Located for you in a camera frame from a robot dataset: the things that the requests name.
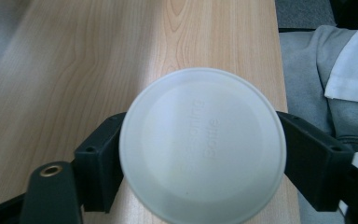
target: wooden table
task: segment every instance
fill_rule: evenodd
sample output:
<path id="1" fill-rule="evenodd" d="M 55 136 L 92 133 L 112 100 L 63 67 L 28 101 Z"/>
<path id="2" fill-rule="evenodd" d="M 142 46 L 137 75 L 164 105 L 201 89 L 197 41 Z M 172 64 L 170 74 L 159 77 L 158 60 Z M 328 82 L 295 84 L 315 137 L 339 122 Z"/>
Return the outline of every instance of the wooden table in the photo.
<path id="1" fill-rule="evenodd" d="M 273 0 L 17 2 L 23 15 L 0 55 L 0 203 L 26 191 L 36 167 L 71 161 L 105 118 L 180 68 L 227 70 L 286 110 Z M 160 222 L 126 181 L 109 215 L 85 214 L 85 223 Z M 249 223 L 299 223 L 287 178 Z"/>

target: round white lid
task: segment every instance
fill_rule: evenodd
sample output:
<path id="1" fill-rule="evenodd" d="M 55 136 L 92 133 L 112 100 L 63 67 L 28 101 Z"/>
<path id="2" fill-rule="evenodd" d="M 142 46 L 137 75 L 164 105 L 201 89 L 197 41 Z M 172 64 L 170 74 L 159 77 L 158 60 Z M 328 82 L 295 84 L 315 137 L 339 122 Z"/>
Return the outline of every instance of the round white lid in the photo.
<path id="1" fill-rule="evenodd" d="M 137 198 L 171 223 L 239 223 L 279 187 L 281 123 L 249 82 L 211 68 L 173 72 L 132 103 L 120 162 Z"/>

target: dark gray carpet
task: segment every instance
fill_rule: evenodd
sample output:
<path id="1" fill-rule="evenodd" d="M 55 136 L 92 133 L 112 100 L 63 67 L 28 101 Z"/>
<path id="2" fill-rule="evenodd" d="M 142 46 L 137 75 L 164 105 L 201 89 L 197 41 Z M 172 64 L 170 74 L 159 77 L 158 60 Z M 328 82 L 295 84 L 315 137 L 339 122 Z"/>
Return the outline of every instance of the dark gray carpet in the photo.
<path id="1" fill-rule="evenodd" d="M 329 0 L 275 0 L 279 28 L 336 25 Z"/>

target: plastic lid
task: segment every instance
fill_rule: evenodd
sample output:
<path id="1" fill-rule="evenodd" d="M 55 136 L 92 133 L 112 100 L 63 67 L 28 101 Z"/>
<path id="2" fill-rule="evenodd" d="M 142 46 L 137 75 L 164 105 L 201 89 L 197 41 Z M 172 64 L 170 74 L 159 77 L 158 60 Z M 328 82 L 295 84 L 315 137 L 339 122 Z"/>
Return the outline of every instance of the plastic lid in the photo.
<path id="1" fill-rule="evenodd" d="M 286 147 L 269 101 L 228 72 L 190 68 L 147 87 L 120 135 L 137 198 L 172 223 L 239 223 L 279 187 Z"/>

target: person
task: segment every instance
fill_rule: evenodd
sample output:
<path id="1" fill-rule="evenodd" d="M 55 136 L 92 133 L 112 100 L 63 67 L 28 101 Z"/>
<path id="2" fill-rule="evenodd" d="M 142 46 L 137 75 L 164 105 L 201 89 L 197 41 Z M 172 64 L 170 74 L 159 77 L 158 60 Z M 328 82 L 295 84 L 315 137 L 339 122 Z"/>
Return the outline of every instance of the person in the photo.
<path id="1" fill-rule="evenodd" d="M 288 112 L 358 151 L 358 30 L 321 26 L 280 33 Z M 299 194 L 301 222 L 344 223 Z"/>

